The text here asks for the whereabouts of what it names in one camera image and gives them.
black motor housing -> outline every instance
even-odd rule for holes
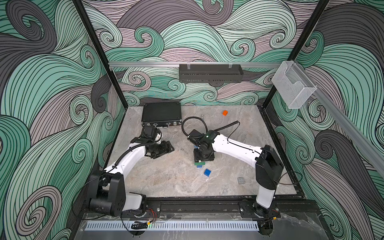
[[[275,190],[283,168],[273,147],[265,145],[256,162],[256,181],[266,189]]]
[[[119,173],[110,174],[96,170],[90,175],[86,205],[92,212],[120,216],[125,205],[124,176]],[[109,190],[104,190],[109,183]]]

aluminum rail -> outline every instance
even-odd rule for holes
[[[349,136],[360,153],[372,164],[377,172],[384,177],[384,157],[381,152],[373,146],[372,142],[369,141],[356,125],[335,105],[321,87],[318,87],[313,95]]]
[[[112,61],[109,62],[111,68],[178,68],[180,64],[240,64],[242,68],[278,68],[282,62],[265,63],[265,62],[157,62],[157,61]]]

black metal frame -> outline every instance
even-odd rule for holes
[[[327,7],[328,2],[329,0],[320,0],[318,2],[318,4],[316,5],[316,8],[313,10],[311,17],[309,18],[307,24],[305,25],[303,32],[301,33],[299,39],[297,40],[295,46],[293,47],[292,52],[289,55],[287,61],[295,60],[297,58],[305,42],[307,41],[309,36],[312,34],[312,31],[316,26],[317,21],[319,20],[321,14]],[[262,106],[263,109],[266,109],[268,107],[276,91],[277,91],[276,87],[272,86],[271,90],[269,91],[267,97],[263,102],[263,106]]]
[[[262,116],[262,118],[263,118],[263,120],[265,122],[265,125],[266,125],[266,127],[268,129],[268,132],[271,135],[272,141],[275,144],[276,150],[277,150],[277,152],[280,155],[280,159],[283,162],[283,164],[285,166],[285,169],[288,172],[288,175],[289,175],[291,181],[292,182],[299,182],[297,176],[293,173],[293,168],[292,168],[292,166],[291,166],[291,164],[290,164],[290,162],[289,162],[289,160],[287,158],[287,155],[285,154],[285,151],[283,149],[283,146],[280,143],[279,138],[276,135],[276,132],[273,129],[272,123],[271,123],[271,121],[270,121],[266,111],[262,107],[260,107],[260,106],[259,106],[259,111],[260,111],[260,114],[261,114],[261,116]],[[301,188],[300,183],[295,184],[294,187],[295,187],[295,190],[296,190],[296,194],[295,195],[290,195],[290,196],[304,198],[305,197],[304,191]]]
[[[72,2],[73,2],[73,5],[75,6],[75,8],[77,10],[77,13],[79,14],[79,16],[81,18],[81,21],[83,22],[83,24],[85,26],[85,29],[87,30],[87,32],[89,34],[89,37],[93,43],[93,46],[94,46],[97,54],[100,57],[101,63],[103,64],[105,71],[107,72],[108,77],[109,77],[110,81],[112,82],[112,85],[114,86],[122,105],[124,106],[125,109],[127,109],[128,103],[125,100],[125,97],[124,97],[123,92],[121,91],[121,88],[119,87],[119,82],[118,82],[115,74],[109,68],[107,56],[105,55],[105,52],[104,52],[103,48],[101,47],[100,41],[97,38],[96,32],[95,32],[95,30],[91,24],[91,20],[89,19],[87,12],[85,11],[85,8],[84,8],[82,1],[81,0],[72,0]]]
[[[91,38],[91,41],[96,49],[96,52],[98,53],[101,62],[103,63],[103,66],[105,67],[107,74],[115,87],[115,90],[125,108],[127,110],[128,104],[125,100],[125,97],[119,87],[119,83],[116,79],[115,74],[110,70],[108,65],[108,59],[101,47],[101,44],[97,38],[96,32],[91,24],[91,21],[85,11],[84,5],[81,2],[81,0],[72,0],[79,15],[80,18]],[[294,60],[297,55],[299,54],[301,48],[305,44],[306,40],[312,33],[312,30],[314,29],[318,19],[320,18],[320,15],[324,11],[325,7],[327,6],[329,0],[320,0],[317,4],[313,14],[311,15],[307,25],[305,26],[305,29],[301,36],[299,37],[298,42],[296,43],[295,47],[293,48],[290,56],[287,60]],[[263,117],[263,120],[267,126],[267,129],[272,137],[272,140],[276,146],[276,150],[278,151],[280,158],[286,167],[287,171],[292,171],[292,166],[289,163],[289,160],[284,152],[284,149],[282,145],[280,144],[280,141],[273,129],[273,126],[271,124],[271,121],[266,113],[266,108],[268,104],[270,103],[271,99],[273,98],[274,94],[276,92],[276,88],[273,86],[271,88],[271,91],[269,92],[267,98],[265,99],[263,105],[259,107],[260,114]],[[113,141],[113,144],[111,146],[111,149],[115,145],[117,135]],[[106,159],[105,166],[107,166],[109,158],[111,155],[111,151],[108,154],[108,157]],[[292,182],[297,182],[298,179],[295,174],[292,172],[288,173],[290,179]],[[295,185],[296,194],[290,194],[290,195],[276,195],[276,199],[274,200],[274,204],[276,205],[276,208],[279,208],[280,212],[287,213],[287,212],[315,212],[319,216],[319,220],[321,222],[321,225],[323,229],[325,230],[327,236],[329,239],[333,240],[333,235],[331,234],[324,218],[321,215],[321,212],[316,204],[315,201],[312,200],[305,200],[304,192],[300,186],[300,184]],[[147,204],[149,206],[160,206],[160,215],[168,215],[172,216],[174,214],[191,214],[191,213],[235,213],[240,214],[242,211],[240,210],[240,204],[242,202],[254,202],[256,199],[255,195],[246,195],[246,196],[206,196],[206,197],[150,197],[147,198]],[[80,211],[80,214],[87,213],[85,205],[83,205],[82,210]],[[77,228],[80,225],[81,220],[78,219],[76,225]],[[72,231],[72,234],[70,236],[70,239],[73,239],[76,234],[76,231]]]

gray marble surface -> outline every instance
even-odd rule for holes
[[[141,133],[142,107],[129,107],[111,153],[112,164],[127,149],[132,138]],[[208,129],[216,129],[236,120],[239,128],[231,139],[253,146],[265,144],[275,147],[272,138],[256,106],[182,106],[183,119],[189,116],[203,116]],[[185,123],[185,131],[193,129],[204,133],[203,124],[196,119]],[[236,126],[221,130],[228,136]],[[125,183],[126,190],[145,194],[148,197],[169,196],[219,196],[219,195],[255,195],[259,184],[256,182],[255,169],[234,157],[215,152],[215,160],[206,162],[202,168],[194,165],[194,146],[182,133],[180,126],[160,128],[163,140],[170,141],[175,151],[157,159],[142,158],[129,173]],[[205,169],[211,170],[209,177]],[[245,184],[238,184],[237,178],[243,177]],[[281,182],[291,183],[288,175]],[[279,184],[276,194],[295,194],[291,185]]]

gray swirl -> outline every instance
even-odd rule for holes
[[[34,240],[45,240],[48,237],[61,210],[61,194],[60,194],[60,191],[54,186],[44,186],[37,189],[24,202],[23,206],[21,207],[17,215],[16,224],[15,224],[16,231],[19,235],[29,236],[41,227],[41,224],[43,223],[43,220],[46,214],[46,210],[44,207],[39,206],[35,208],[33,212],[30,214],[28,220],[33,221],[32,224],[26,223],[25,217],[27,216],[28,210],[33,205],[33,203],[44,197],[48,197],[51,199],[52,213],[48,218],[48,221],[46,222],[44,227],[39,231],[39,233],[36,235]]]

